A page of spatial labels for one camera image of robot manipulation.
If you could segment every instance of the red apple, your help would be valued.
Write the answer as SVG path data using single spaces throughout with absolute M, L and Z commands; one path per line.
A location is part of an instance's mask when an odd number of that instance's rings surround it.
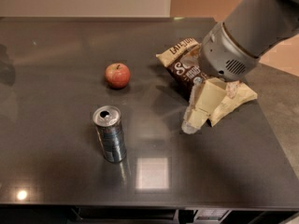
M 121 89 L 130 80 L 130 70 L 123 63 L 112 63 L 106 68 L 105 78 L 111 88 Z

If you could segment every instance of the table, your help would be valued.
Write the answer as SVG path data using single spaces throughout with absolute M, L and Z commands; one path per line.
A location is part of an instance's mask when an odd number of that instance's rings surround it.
M 258 101 L 214 128 L 180 129 L 188 101 L 155 55 L 202 41 L 215 23 L 2 19 L 0 204 L 298 211 L 296 164 L 285 155 L 297 162 L 298 77 L 260 64 L 246 76 Z M 132 74 L 119 91 L 104 80 L 115 62 Z M 121 110 L 121 163 L 106 161 L 97 140 L 102 105 Z

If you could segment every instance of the wall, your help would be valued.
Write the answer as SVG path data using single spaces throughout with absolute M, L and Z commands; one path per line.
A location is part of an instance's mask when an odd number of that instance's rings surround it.
M 0 17 L 168 17 L 170 0 L 0 0 Z
M 213 17 L 222 21 L 242 0 L 171 0 L 172 17 Z M 299 36 L 269 50 L 261 59 L 280 70 L 299 76 Z

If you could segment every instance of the gray robot arm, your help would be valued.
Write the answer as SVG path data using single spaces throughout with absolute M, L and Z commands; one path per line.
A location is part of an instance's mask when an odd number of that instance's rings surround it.
M 238 80 L 268 50 L 298 33 L 299 0 L 243 0 L 204 38 L 202 70 Z

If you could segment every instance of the silver can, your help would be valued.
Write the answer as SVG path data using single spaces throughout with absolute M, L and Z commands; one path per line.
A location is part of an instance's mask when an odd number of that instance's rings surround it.
M 119 162 L 126 156 L 121 112 L 117 107 L 106 105 L 93 114 L 93 122 L 100 140 L 104 157 L 111 162 Z

